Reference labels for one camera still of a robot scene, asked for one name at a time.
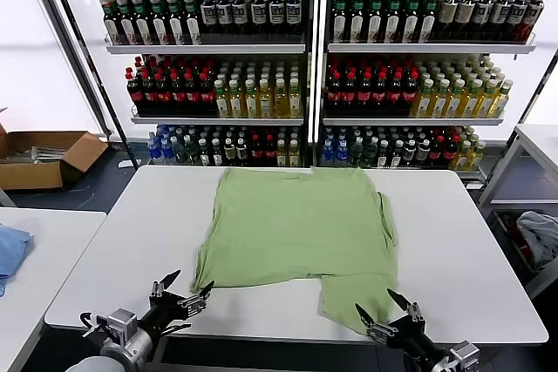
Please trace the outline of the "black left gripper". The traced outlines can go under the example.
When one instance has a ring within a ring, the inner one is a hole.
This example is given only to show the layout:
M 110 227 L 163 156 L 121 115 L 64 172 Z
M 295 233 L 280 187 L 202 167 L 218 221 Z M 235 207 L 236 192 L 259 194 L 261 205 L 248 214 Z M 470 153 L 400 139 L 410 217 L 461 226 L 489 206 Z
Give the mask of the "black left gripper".
M 214 281 L 209 282 L 198 294 L 187 298 L 167 292 L 179 275 L 178 269 L 152 285 L 149 309 L 139 319 L 138 325 L 153 341 L 160 339 L 171 322 L 185 321 L 188 315 L 197 315 L 207 306 Z

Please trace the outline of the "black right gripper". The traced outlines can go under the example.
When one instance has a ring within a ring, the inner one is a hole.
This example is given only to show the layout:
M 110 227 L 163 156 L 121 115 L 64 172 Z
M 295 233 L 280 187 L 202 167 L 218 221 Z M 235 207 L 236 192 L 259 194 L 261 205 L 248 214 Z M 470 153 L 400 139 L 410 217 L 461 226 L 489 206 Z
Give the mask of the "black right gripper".
M 375 322 L 358 304 L 355 308 L 366 335 L 375 342 L 386 342 L 389 348 L 404 352 L 406 371 L 446 371 L 449 352 L 435 344 L 425 333 L 425 320 L 417 302 L 408 301 L 402 294 L 388 288 L 388 295 L 411 319 L 397 319 L 388 325 Z

